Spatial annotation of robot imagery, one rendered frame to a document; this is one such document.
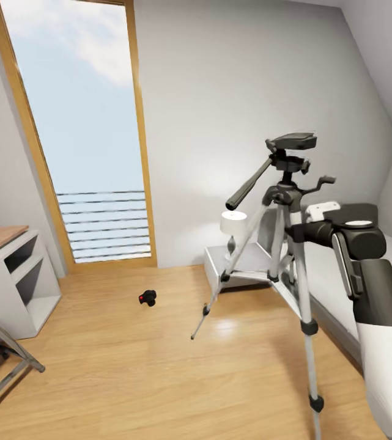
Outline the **digital camera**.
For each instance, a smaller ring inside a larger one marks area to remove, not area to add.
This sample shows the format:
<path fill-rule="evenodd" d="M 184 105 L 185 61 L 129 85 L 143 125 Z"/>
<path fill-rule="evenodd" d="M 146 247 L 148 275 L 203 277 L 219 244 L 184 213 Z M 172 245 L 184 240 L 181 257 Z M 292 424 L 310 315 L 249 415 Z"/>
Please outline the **digital camera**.
<path fill-rule="evenodd" d="M 139 302 L 140 304 L 148 303 L 150 307 L 153 307 L 155 304 L 156 297 L 157 296 L 155 290 L 147 290 L 141 296 L 139 296 Z"/>

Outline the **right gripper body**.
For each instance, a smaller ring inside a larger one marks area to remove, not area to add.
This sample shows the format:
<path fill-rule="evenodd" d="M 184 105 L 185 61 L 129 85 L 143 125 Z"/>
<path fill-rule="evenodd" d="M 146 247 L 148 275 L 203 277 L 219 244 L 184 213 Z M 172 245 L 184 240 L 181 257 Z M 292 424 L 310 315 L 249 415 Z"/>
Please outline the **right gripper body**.
<path fill-rule="evenodd" d="M 326 224 L 332 224 L 332 219 L 324 219 L 316 222 L 293 224 L 292 238 L 294 243 L 303 243 L 310 241 L 316 244 L 320 244 L 319 230 Z"/>

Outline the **camera tripod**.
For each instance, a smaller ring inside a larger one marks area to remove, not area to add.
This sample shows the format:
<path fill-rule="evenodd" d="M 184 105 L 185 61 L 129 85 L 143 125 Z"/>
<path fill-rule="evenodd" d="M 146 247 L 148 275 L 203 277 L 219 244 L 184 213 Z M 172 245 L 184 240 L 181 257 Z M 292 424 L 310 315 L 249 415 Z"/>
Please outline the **camera tripod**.
<path fill-rule="evenodd" d="M 283 171 L 283 179 L 279 181 L 276 186 L 270 186 L 266 191 L 260 207 L 257 210 L 253 221 L 249 225 L 249 229 L 247 229 L 245 236 L 243 236 L 243 240 L 239 244 L 229 266 L 222 273 L 221 282 L 217 287 L 211 302 L 209 302 L 209 305 L 205 306 L 205 311 L 202 313 L 202 320 L 197 326 L 194 334 L 191 336 L 191 339 L 194 339 L 202 322 L 208 316 L 211 306 L 220 293 L 222 286 L 228 282 L 231 277 L 254 279 L 268 282 L 272 285 L 275 292 L 282 296 L 301 322 L 301 330 L 305 335 L 306 354 L 308 358 L 308 372 L 311 386 L 310 402 L 315 417 L 316 440 L 321 440 L 319 413 L 324 408 L 325 402 L 319 397 L 317 392 L 314 350 L 312 347 L 312 335 L 316 334 L 319 329 L 318 323 L 313 319 L 312 311 L 310 309 L 304 243 L 294 243 L 292 236 L 288 234 L 288 252 L 282 259 L 280 259 L 280 256 L 284 238 L 284 227 L 290 228 L 293 224 L 301 223 L 301 198 L 305 194 L 321 190 L 321 185 L 323 183 L 334 184 L 336 178 L 326 177 L 326 175 L 319 177 L 317 187 L 314 189 L 298 189 L 297 184 L 292 181 L 292 174 L 301 171 L 303 175 L 305 175 L 310 163 L 297 156 L 287 156 L 285 150 L 313 149 L 316 145 L 316 136 L 312 133 L 289 133 L 272 141 L 266 140 L 266 145 L 272 154 L 268 156 L 268 160 L 262 165 L 262 167 L 260 167 L 260 169 L 226 202 L 226 208 L 234 211 L 253 188 L 257 179 L 261 177 L 262 173 L 264 173 L 270 165 L 275 166 L 276 170 Z M 259 226 L 260 220 L 268 210 L 268 206 L 271 202 L 278 205 L 278 210 L 276 215 L 270 273 L 235 270 L 234 266 L 237 264 L 245 246 L 248 245 L 248 241 L 255 232 L 255 229 Z M 297 272 L 299 291 L 298 299 L 295 297 L 294 292 L 296 283 L 294 278 L 294 262 Z M 288 265 L 290 266 L 289 288 L 287 288 L 283 280 L 280 279 L 281 274 Z"/>

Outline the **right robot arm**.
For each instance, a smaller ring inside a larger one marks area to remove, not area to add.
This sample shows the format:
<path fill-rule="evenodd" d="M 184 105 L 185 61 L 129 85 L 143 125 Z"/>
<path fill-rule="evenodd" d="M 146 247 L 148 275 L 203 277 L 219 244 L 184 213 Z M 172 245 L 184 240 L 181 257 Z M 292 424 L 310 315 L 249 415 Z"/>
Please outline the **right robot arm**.
<path fill-rule="evenodd" d="M 392 440 L 392 265 L 383 259 L 388 242 L 374 222 L 324 219 L 338 210 L 337 202 L 308 206 L 307 223 L 284 231 L 294 243 L 334 249 L 345 292 L 353 301 L 366 399 L 377 426 Z"/>

